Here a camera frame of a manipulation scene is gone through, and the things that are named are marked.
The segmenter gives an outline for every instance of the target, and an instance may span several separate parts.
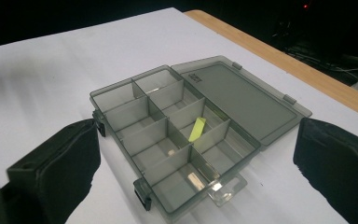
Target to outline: plastic organizer box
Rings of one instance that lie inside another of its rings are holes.
[[[90,99],[101,133],[113,135],[140,177],[141,203],[168,222],[207,195],[223,205],[246,185],[240,169],[311,115],[223,56],[164,65]],[[200,136],[190,142],[193,132]]]

